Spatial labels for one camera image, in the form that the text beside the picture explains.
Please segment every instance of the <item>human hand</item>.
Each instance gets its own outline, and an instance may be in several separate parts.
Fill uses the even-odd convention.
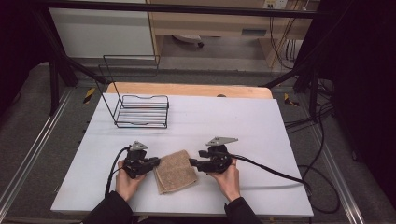
[[[236,168],[236,159],[233,158],[231,165],[222,174],[210,173],[216,179],[222,194],[229,202],[241,197],[239,192],[239,170]]]
[[[116,192],[125,200],[125,202],[129,201],[134,194],[137,192],[137,187],[139,187],[140,182],[146,177],[146,174],[137,176],[135,179],[132,179],[128,176],[123,167],[124,161],[119,161],[119,173],[116,176]]]

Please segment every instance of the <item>white table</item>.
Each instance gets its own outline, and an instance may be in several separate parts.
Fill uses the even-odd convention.
[[[117,94],[106,93],[109,102]],[[233,154],[245,156],[281,173],[301,178],[276,100],[203,96],[169,97],[167,129],[119,129],[104,104],[99,102],[76,157],[51,207],[66,214],[88,213],[104,197],[111,165],[118,152],[135,140],[149,146],[147,157],[162,157],[181,149],[199,158],[205,143],[215,136],[235,137],[227,145]],[[258,216],[312,217],[303,185],[269,174],[239,161],[241,194]],[[153,173],[148,173],[130,201],[136,215],[225,216],[216,181],[197,173],[198,181],[183,190],[159,195]],[[115,179],[111,189],[115,188]]]

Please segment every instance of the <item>sleeve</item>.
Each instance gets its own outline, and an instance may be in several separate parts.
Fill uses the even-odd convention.
[[[231,224],[262,224],[243,197],[225,204],[224,210]]]
[[[132,209],[116,191],[111,191],[85,218],[83,224],[132,222]]]

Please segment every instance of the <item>beige cloth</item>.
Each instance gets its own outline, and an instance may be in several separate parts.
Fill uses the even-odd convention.
[[[183,189],[197,181],[189,157],[186,150],[181,150],[161,158],[160,165],[154,168],[160,194]]]

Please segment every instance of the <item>metal frame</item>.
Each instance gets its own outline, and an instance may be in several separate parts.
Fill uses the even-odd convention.
[[[146,5],[146,4],[133,4],[133,3],[109,3],[109,2],[75,2],[75,1],[63,1],[63,0],[35,0],[29,2],[31,4],[30,13],[33,14],[36,23],[41,28],[41,31],[45,34],[48,42],[50,53],[53,56],[53,64],[51,67],[51,75],[56,76],[58,72],[62,71],[64,79],[68,85],[76,85],[77,79],[71,67],[81,71],[87,76],[93,78],[99,83],[109,84],[111,81],[106,80],[103,77],[97,76],[94,72],[87,69],[83,65],[75,62],[69,58],[62,50],[60,43],[54,37],[53,32],[49,28],[46,20],[44,19],[41,9],[48,7],[55,8],[74,8],[74,9],[92,9],[92,10],[117,10],[117,11],[146,11],[146,12],[173,12],[173,13],[194,13],[194,14],[214,14],[214,15],[235,15],[235,16],[257,16],[257,17],[280,17],[280,18],[298,18],[298,19],[314,19],[314,20],[328,20],[334,19],[334,13],[322,12],[322,11],[292,11],[292,10],[272,10],[272,9],[253,9],[253,8],[236,8],[236,7],[198,7],[198,6],[176,6],[176,5]],[[262,85],[262,87],[272,88],[280,82],[301,74],[306,69],[311,69],[312,63],[301,63],[290,73],[285,76],[278,78],[268,84]],[[317,72],[314,72],[315,80],[317,78]],[[55,80],[51,82],[51,85],[58,85]],[[52,111],[55,111],[57,102],[57,95],[54,90],[58,90],[57,87],[52,87]],[[332,155],[325,147],[324,151],[325,160],[332,173],[332,179],[335,182],[338,190],[340,191],[343,205],[346,209],[346,214],[351,223],[364,223],[359,208],[355,204],[352,195],[350,194],[347,184],[344,178],[341,176],[338,167],[332,159]]]

